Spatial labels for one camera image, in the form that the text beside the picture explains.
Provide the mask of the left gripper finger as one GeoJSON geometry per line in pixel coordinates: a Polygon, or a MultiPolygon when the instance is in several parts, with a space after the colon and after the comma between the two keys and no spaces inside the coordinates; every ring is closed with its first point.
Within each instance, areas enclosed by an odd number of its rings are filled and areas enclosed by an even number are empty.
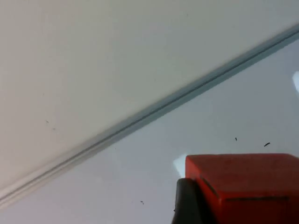
{"type": "Polygon", "coordinates": [[[211,211],[198,184],[190,178],[177,181],[173,224],[210,224],[211,211]]]}

